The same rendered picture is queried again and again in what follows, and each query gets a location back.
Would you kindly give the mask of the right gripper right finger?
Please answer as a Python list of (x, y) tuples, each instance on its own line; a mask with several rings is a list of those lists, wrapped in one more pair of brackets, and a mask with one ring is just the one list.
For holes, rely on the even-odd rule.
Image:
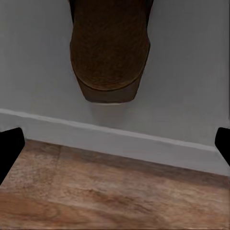
[(223, 127), (218, 129), (215, 145), (230, 166), (230, 129)]

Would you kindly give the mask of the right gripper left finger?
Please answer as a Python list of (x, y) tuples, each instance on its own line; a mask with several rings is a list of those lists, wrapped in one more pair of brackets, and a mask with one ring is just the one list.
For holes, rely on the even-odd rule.
[(25, 146), (24, 140), (20, 127), (0, 133), (0, 184)]

